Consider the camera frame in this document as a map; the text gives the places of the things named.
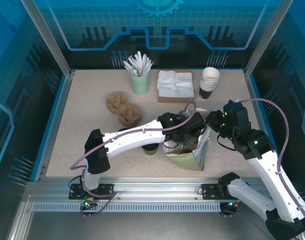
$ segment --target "gear logo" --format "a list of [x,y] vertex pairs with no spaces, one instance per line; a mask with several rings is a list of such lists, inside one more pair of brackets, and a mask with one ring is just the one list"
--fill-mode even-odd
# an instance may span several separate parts
[[138,10],[142,10],[143,14],[149,17],[160,15],[166,17],[167,14],[173,14],[173,10],[179,9],[179,4],[183,4],[184,0],[135,0]]
[[0,11],[7,21],[9,21],[11,24],[15,24],[22,14],[20,1],[0,0]]

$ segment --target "glass panel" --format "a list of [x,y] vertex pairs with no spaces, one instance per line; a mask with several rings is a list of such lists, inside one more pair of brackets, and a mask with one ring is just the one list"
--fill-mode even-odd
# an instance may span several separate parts
[[37,0],[71,68],[245,67],[280,0]]
[[20,1],[0,1],[0,240],[8,237],[61,78]]
[[[298,192],[305,190],[305,0],[294,0],[253,71],[259,93],[285,111],[290,139],[283,166]],[[280,150],[285,140],[281,115],[264,105]]]

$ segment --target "black bracket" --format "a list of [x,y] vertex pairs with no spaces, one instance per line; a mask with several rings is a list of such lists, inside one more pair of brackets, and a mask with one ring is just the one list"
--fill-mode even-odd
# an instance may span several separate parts
[[218,187],[218,184],[202,184],[202,199],[203,200],[236,200],[237,198],[227,195],[223,196]]
[[[99,184],[96,190],[92,190],[92,193],[96,195],[108,195],[114,192],[113,184]],[[80,183],[72,184],[69,191],[68,198],[70,200],[86,200],[90,195],[83,189]],[[95,197],[95,200],[109,200],[111,197]]]

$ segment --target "speckled surface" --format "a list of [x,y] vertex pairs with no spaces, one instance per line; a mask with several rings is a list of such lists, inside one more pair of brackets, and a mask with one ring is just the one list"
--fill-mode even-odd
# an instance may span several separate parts
[[[216,89],[209,99],[199,97],[199,81],[202,70],[193,70],[195,102],[198,108],[206,110],[223,110],[229,99],[250,98],[242,70],[220,70],[220,78]],[[84,154],[84,145],[94,129],[103,133],[116,132],[123,128],[117,115],[106,107],[106,98],[115,92],[122,92],[129,103],[136,105],[141,111],[141,124],[156,119],[166,112],[178,113],[184,103],[158,103],[157,79],[158,70],[149,74],[150,89],[144,96],[135,95],[131,89],[131,80],[126,70],[77,70],[75,72],[67,103],[63,112],[60,127],[47,169],[47,177],[74,177],[81,173],[80,169],[71,171],[70,166]],[[248,109],[252,127],[259,129],[254,108],[251,103],[244,103]],[[243,156],[219,146],[217,134],[212,131],[212,146],[207,149],[204,171],[185,170],[171,162],[163,154],[160,145],[153,156],[144,153],[141,147],[123,152],[110,159],[111,168],[104,177],[221,177],[235,172],[241,177],[258,177]],[[223,144],[232,146],[226,139]]]

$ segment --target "beige countertop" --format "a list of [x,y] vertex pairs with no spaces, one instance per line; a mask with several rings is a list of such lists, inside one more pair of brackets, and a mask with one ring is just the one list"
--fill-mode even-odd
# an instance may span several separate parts
[[[140,109],[140,125],[156,119],[163,113],[178,113],[182,110],[184,103],[158,103],[158,72],[158,70],[150,71],[149,92],[139,96],[132,92],[130,75],[126,70],[76,70],[46,176],[58,178],[79,175],[81,170],[71,171],[70,166],[84,154],[84,146],[90,132],[99,128],[102,133],[112,133],[124,128],[118,121],[117,115],[112,114],[106,107],[106,98],[112,93],[124,93],[129,103]],[[216,89],[209,99],[202,99],[198,93],[201,74],[202,70],[192,70],[194,100],[198,108],[222,111],[229,99],[250,98],[242,70],[220,70]],[[253,105],[244,103],[244,106],[248,110],[252,127],[259,129]],[[109,160],[111,168],[103,176],[197,178],[221,177],[229,172],[235,172],[241,177],[258,177],[256,171],[240,153],[219,146],[216,137],[217,134],[211,131],[212,146],[207,148],[204,171],[180,168],[163,154],[163,148],[159,146],[153,156],[146,155],[141,147],[115,156]],[[221,139],[221,142],[232,146],[227,139]]]

